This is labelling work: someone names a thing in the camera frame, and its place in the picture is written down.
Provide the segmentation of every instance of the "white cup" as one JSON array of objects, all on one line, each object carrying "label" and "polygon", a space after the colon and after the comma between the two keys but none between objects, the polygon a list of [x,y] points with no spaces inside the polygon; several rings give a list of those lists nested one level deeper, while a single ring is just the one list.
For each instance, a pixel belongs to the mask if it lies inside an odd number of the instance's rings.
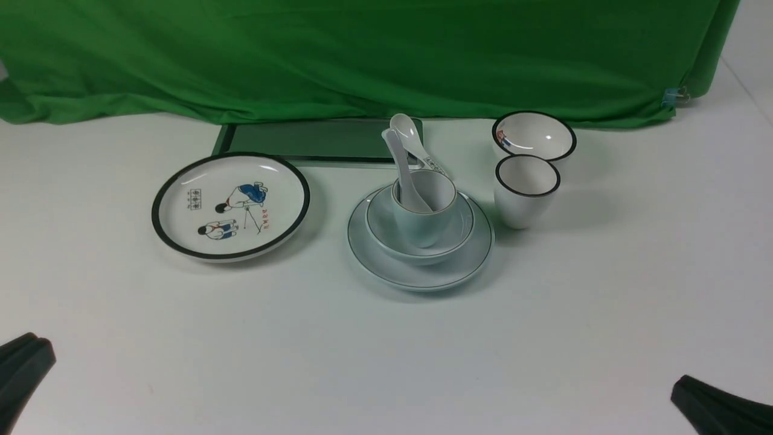
[{"label": "white cup", "polygon": [[456,186],[447,176],[433,170],[415,170],[410,173],[416,191],[430,206],[431,213],[417,213],[400,203],[400,181],[392,184],[392,210],[397,227],[406,241],[419,248],[428,248],[438,242],[451,223],[456,204]]},{"label": "white cup", "polygon": [[496,166],[494,203],[502,221],[516,230],[528,228],[545,212],[561,175],[552,163],[521,154]]}]

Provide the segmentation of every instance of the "green cloth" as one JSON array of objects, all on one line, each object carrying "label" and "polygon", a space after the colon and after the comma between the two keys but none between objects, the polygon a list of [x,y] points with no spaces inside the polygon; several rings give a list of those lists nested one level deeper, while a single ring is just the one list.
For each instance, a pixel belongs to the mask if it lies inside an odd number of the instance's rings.
[{"label": "green cloth", "polygon": [[0,118],[216,124],[545,111],[631,128],[705,94],[740,0],[6,0]]}]

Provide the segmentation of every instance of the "spoon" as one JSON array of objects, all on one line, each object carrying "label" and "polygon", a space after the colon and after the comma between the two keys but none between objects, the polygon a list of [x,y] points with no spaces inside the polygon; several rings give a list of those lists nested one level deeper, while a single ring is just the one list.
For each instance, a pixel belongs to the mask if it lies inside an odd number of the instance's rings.
[{"label": "spoon", "polygon": [[421,145],[419,131],[416,128],[416,124],[414,124],[414,120],[411,119],[410,116],[405,115],[404,113],[398,113],[390,119],[389,126],[400,133],[400,141],[408,152],[424,162],[424,165],[429,166],[431,170],[448,176],[443,168],[430,157],[427,150],[424,149],[424,146]]},{"label": "spoon", "polygon": [[416,191],[414,180],[408,169],[408,156],[403,149],[403,143],[393,128],[387,128],[381,132],[381,137],[389,147],[394,162],[397,164],[397,178],[400,181],[400,203],[408,210],[416,213],[431,213],[432,209],[424,202]]}]

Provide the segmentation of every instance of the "white plate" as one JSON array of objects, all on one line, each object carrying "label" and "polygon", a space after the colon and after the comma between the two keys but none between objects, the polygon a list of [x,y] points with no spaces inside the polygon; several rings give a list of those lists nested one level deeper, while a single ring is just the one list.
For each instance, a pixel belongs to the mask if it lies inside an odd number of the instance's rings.
[{"label": "white plate", "polygon": [[475,226],[464,247],[448,260],[435,265],[410,265],[388,256],[368,234],[366,209],[379,190],[362,199],[349,218],[347,236],[356,261],[370,275],[398,289],[411,292],[436,292],[469,281],[491,257],[494,228],[480,206],[462,194],[475,213]]},{"label": "white plate", "polygon": [[185,255],[241,261],[293,235],[308,202],[308,183],[294,166],[258,152],[233,152],[200,160],[170,178],[153,201],[153,228]]},{"label": "white plate", "polygon": [[445,233],[429,248],[412,245],[397,227],[392,213],[391,185],[384,187],[368,202],[366,223],[370,234],[392,257],[404,262],[429,265],[440,262],[469,240],[475,224],[472,207],[461,195],[454,206],[454,215]]}]

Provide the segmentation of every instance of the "cup rim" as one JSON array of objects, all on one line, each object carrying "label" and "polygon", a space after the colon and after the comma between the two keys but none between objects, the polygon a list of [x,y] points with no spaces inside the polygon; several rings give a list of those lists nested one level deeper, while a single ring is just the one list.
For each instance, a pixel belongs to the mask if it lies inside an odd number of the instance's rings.
[{"label": "cup rim", "polygon": [[472,232],[475,230],[475,225],[477,224],[477,222],[475,221],[475,211],[472,209],[472,205],[470,205],[470,203],[467,200],[465,200],[465,205],[467,205],[467,207],[470,209],[470,211],[472,213],[472,224],[470,225],[470,231],[467,232],[467,234],[459,242],[458,245],[456,245],[453,248],[450,248],[450,249],[448,249],[447,251],[444,251],[444,252],[438,252],[436,254],[427,254],[427,255],[410,254],[408,252],[398,251],[397,249],[389,246],[389,244],[386,241],[381,240],[381,238],[379,238],[379,236],[376,235],[376,232],[373,231],[373,228],[371,227],[371,224],[370,224],[370,213],[369,213],[370,206],[373,204],[373,201],[376,199],[376,197],[378,197],[381,194],[381,192],[385,191],[388,188],[391,188],[391,186],[390,185],[386,185],[386,186],[378,189],[376,191],[376,194],[373,195],[373,198],[370,200],[368,205],[365,207],[365,227],[367,228],[368,234],[370,234],[370,237],[372,237],[373,240],[375,240],[376,243],[378,243],[379,246],[381,246],[381,248],[384,248],[384,249],[386,249],[388,251],[394,252],[394,253],[396,253],[398,255],[402,255],[403,257],[408,257],[408,258],[411,258],[411,259],[438,259],[440,257],[444,257],[446,255],[449,255],[449,254],[451,254],[453,252],[456,252],[457,250],[461,249],[461,247],[464,246],[467,243],[467,241],[470,239],[470,236],[472,236]]},{"label": "cup rim", "polygon": [[574,152],[574,149],[577,148],[577,135],[574,134],[574,130],[564,121],[560,120],[559,118],[556,118],[555,116],[548,115],[547,113],[543,111],[536,111],[536,110],[517,110],[517,111],[511,111],[510,113],[504,114],[497,118],[496,121],[494,121],[494,125],[491,127],[491,137],[494,138],[494,143],[501,149],[502,151],[510,154],[511,156],[529,156],[529,154],[513,154],[512,152],[508,151],[501,143],[499,143],[499,140],[496,138],[496,130],[497,127],[499,127],[499,123],[504,121],[505,118],[508,118],[513,115],[519,115],[522,113],[535,113],[537,115],[547,116],[548,118],[555,119],[556,121],[560,122],[561,125],[564,126],[566,130],[569,131],[569,134],[572,136],[572,145],[569,147],[569,149],[562,155],[558,157],[553,157],[552,159],[543,159],[547,162],[556,162],[561,159],[566,159],[572,152]]},{"label": "cup rim", "polygon": [[[507,160],[518,159],[518,158],[538,159],[547,163],[551,168],[553,168],[553,171],[556,173],[556,185],[553,186],[552,189],[548,190],[544,194],[525,194],[524,192],[519,192],[518,190],[515,190],[512,187],[508,186],[507,183],[505,183],[505,180],[502,179],[502,176],[499,174],[499,171],[501,170],[502,164],[504,164],[504,162],[506,162]],[[513,192],[514,194],[520,195],[522,197],[529,197],[529,198],[546,197],[551,193],[555,192],[556,190],[558,190],[558,187],[561,185],[561,173],[558,172],[558,169],[556,169],[555,165],[553,165],[549,160],[545,160],[542,157],[532,156],[531,154],[515,154],[510,157],[505,157],[504,159],[500,160],[499,163],[496,164],[496,169],[494,170],[494,174],[496,175],[496,181],[500,185],[502,185],[505,189],[509,190],[510,192]]]},{"label": "cup rim", "polygon": [[400,206],[400,208],[402,208],[403,210],[407,211],[408,213],[420,214],[422,216],[431,216],[432,214],[442,213],[442,212],[448,210],[449,208],[453,207],[454,204],[456,204],[457,197],[459,196],[459,190],[456,188],[456,184],[454,184],[454,181],[451,178],[448,178],[444,174],[439,173],[438,171],[435,171],[435,170],[421,169],[421,170],[412,170],[412,171],[410,171],[410,173],[414,173],[414,172],[432,172],[432,173],[436,173],[439,176],[442,176],[443,178],[448,180],[449,183],[451,183],[451,186],[454,187],[454,192],[456,194],[454,195],[454,199],[451,200],[451,202],[448,204],[448,206],[443,207],[442,209],[440,209],[438,211],[430,211],[429,213],[421,213],[420,211],[409,210],[408,208],[406,208],[403,205],[403,203],[401,203],[401,202],[399,202],[397,200],[397,195],[395,194],[395,190],[396,190],[397,186],[400,185],[400,179],[398,178],[398,179],[394,180],[394,182],[392,183],[392,187],[391,187],[390,193],[392,195],[392,200],[395,202],[395,204]]}]

